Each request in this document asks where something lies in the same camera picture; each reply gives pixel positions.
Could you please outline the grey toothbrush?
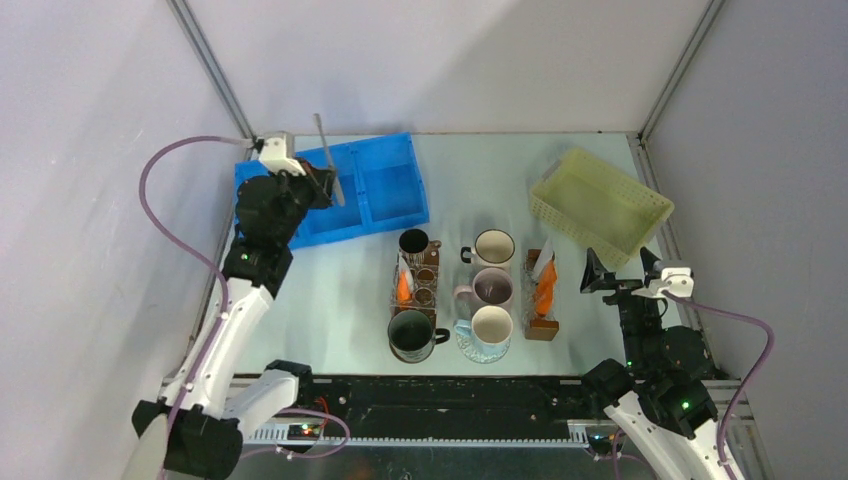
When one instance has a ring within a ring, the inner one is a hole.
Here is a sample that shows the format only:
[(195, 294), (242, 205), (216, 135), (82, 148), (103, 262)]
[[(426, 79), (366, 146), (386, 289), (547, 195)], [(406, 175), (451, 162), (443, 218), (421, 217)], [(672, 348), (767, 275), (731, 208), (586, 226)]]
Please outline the grey toothbrush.
[(334, 158), (331, 154), (329, 144), (328, 144), (328, 141), (327, 141), (327, 138), (326, 138), (326, 135), (325, 135), (321, 115), (319, 113), (314, 113), (313, 114), (313, 121), (314, 121), (314, 124), (315, 124), (315, 126), (318, 130), (318, 133), (319, 133), (323, 153), (324, 153), (325, 159), (327, 161), (328, 168), (335, 175), (334, 180), (333, 180), (333, 185), (332, 185), (334, 204), (339, 206), (339, 207), (344, 207), (345, 204), (346, 204), (346, 201), (345, 201), (342, 186), (340, 184), (338, 169), (336, 168), (335, 161), (334, 161)]

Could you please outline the white toothpaste tube dark cap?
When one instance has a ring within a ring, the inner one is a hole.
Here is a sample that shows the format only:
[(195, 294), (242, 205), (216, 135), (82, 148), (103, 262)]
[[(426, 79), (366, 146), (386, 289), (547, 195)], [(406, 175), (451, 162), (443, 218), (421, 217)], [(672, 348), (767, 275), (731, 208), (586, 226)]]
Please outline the white toothpaste tube dark cap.
[(540, 250), (536, 263), (533, 266), (532, 278), (536, 281), (540, 279), (547, 265), (554, 259), (555, 252), (551, 237), (548, 237)]

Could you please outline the orange toothpaste tube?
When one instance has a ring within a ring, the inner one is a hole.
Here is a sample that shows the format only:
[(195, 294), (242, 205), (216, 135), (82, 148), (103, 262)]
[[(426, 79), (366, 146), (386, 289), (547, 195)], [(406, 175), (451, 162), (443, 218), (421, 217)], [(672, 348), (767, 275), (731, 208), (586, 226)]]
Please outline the orange toothpaste tube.
[(552, 260), (538, 280), (536, 290), (533, 295), (534, 311), (536, 315), (547, 316), (549, 314), (554, 302), (554, 292), (557, 280), (558, 274), (555, 261)]

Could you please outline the clear holder with brown lid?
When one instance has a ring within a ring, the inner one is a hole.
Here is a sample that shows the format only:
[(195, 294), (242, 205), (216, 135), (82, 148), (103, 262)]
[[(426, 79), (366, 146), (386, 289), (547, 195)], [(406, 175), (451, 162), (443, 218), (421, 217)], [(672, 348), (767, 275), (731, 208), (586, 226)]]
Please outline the clear holder with brown lid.
[(528, 249), (522, 264), (522, 331), (527, 340), (551, 342), (560, 330), (553, 312), (558, 273), (551, 258), (543, 265), (541, 273), (534, 277), (534, 268), (541, 253), (540, 249)]

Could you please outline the cream mug with black rim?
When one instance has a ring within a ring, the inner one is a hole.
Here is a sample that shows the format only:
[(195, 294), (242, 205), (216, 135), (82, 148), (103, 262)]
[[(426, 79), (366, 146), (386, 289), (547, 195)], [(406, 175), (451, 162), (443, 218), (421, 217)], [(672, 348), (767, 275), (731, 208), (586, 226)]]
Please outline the cream mug with black rim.
[(463, 263), (482, 268), (509, 270), (516, 253), (516, 244), (510, 234), (499, 229), (481, 232), (472, 246), (463, 246), (460, 258)]

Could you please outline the pink mug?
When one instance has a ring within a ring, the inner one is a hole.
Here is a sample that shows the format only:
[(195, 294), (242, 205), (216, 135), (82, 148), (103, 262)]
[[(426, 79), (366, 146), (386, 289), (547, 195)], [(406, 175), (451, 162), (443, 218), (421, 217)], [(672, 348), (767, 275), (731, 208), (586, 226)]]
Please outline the pink mug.
[(453, 296), (468, 307), (471, 315), (486, 306), (510, 311), (514, 299), (514, 284), (506, 271), (485, 268), (480, 270), (468, 285), (457, 286)]

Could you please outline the light blue mug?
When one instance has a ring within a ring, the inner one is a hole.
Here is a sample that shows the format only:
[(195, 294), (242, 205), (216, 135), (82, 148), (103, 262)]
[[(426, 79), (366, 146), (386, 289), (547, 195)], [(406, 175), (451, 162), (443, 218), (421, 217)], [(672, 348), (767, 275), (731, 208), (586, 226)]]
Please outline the light blue mug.
[(483, 352), (494, 352), (498, 345), (510, 340), (514, 331), (514, 322), (509, 312), (496, 306), (479, 309), (470, 319), (458, 319), (454, 322), (456, 335), (469, 336), (473, 344)]

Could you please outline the brown metallic cup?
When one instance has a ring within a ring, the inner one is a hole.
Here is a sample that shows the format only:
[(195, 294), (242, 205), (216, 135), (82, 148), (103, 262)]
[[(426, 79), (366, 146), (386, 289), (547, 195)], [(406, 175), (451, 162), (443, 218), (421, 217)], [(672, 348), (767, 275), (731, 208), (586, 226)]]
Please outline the brown metallic cup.
[(405, 230), (399, 237), (399, 254), (411, 268), (439, 264), (440, 240), (431, 240), (421, 229)]

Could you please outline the white toothpaste tube red cap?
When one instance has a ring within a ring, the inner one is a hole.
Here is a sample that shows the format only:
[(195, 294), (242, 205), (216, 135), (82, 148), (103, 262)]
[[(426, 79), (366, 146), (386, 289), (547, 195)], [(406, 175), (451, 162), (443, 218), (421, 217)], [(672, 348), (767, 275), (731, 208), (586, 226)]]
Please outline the white toothpaste tube red cap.
[(407, 263), (406, 259), (403, 257), (403, 255), (402, 255), (402, 254), (400, 254), (400, 255), (398, 256), (398, 273), (399, 273), (401, 270), (409, 271), (409, 272), (412, 274), (411, 268), (410, 268), (410, 266), (408, 265), (408, 263)]

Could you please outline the small orange tube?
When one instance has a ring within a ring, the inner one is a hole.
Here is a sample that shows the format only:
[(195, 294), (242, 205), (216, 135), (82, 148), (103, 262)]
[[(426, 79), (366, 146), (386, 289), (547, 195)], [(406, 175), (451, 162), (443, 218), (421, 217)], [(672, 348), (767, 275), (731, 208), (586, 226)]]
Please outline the small orange tube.
[(396, 286), (396, 300), (399, 303), (410, 302), (414, 293), (414, 281), (412, 274), (409, 271), (401, 270), (398, 273)]

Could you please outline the clear textured two-hole holder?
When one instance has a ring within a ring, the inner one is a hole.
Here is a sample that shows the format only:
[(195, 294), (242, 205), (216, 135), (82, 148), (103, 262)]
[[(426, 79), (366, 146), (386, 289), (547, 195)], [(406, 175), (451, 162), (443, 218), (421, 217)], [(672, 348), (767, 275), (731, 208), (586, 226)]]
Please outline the clear textured two-hole holder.
[(423, 266), (413, 268), (415, 290), (410, 302), (399, 303), (396, 300), (396, 286), (398, 280), (398, 266), (394, 270), (393, 286), (390, 292), (389, 300), (389, 316), (405, 311), (415, 310), (425, 314), (430, 322), (435, 325), (437, 323), (437, 290), (439, 268), (437, 266)]

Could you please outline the brown wooden oval tray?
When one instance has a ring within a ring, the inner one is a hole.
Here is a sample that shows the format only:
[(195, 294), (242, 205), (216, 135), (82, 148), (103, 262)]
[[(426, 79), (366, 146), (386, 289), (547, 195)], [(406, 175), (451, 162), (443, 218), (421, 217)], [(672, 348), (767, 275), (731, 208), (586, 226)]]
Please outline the brown wooden oval tray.
[(398, 255), (387, 339), (392, 354), (406, 364), (423, 362), (446, 339), (437, 328), (440, 248), (441, 242), (433, 240), (414, 258)]

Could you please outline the dark green mug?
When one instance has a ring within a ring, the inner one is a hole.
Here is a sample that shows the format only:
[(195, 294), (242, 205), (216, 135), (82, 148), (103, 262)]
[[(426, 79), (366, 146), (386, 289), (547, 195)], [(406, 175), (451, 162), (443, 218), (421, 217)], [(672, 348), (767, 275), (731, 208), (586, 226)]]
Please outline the dark green mug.
[(435, 327), (423, 312), (404, 310), (389, 321), (387, 336), (392, 353), (400, 361), (416, 364), (426, 360), (437, 345), (446, 343), (451, 333)]

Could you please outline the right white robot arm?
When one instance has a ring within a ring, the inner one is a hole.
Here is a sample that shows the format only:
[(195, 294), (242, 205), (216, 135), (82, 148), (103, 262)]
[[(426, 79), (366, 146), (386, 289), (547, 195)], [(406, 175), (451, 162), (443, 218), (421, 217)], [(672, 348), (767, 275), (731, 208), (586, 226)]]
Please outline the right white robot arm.
[(660, 479), (741, 479), (743, 471), (718, 441), (720, 415), (704, 384), (713, 366), (703, 335), (665, 327), (670, 301), (689, 299), (692, 270), (642, 249), (642, 279), (619, 279), (589, 249), (580, 291), (604, 292), (618, 311), (625, 359), (609, 358), (581, 378), (581, 402), (631, 439)]

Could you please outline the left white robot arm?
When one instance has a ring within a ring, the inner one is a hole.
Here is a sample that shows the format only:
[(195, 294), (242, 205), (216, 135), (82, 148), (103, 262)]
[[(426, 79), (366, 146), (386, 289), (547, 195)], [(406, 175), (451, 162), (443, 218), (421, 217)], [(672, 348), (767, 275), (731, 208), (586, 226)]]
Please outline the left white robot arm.
[(274, 360), (241, 393), (228, 392), (292, 263), (290, 241), (309, 211), (332, 206), (336, 177), (334, 168), (302, 160), (296, 173), (270, 171), (238, 188), (234, 237), (213, 270), (221, 297), (173, 380), (157, 400), (135, 407), (132, 425), (154, 455), (146, 465), (132, 461), (125, 478), (160, 479), (171, 471), (226, 479), (258, 427), (284, 409), (297, 417), (312, 411), (316, 390), (305, 364)]

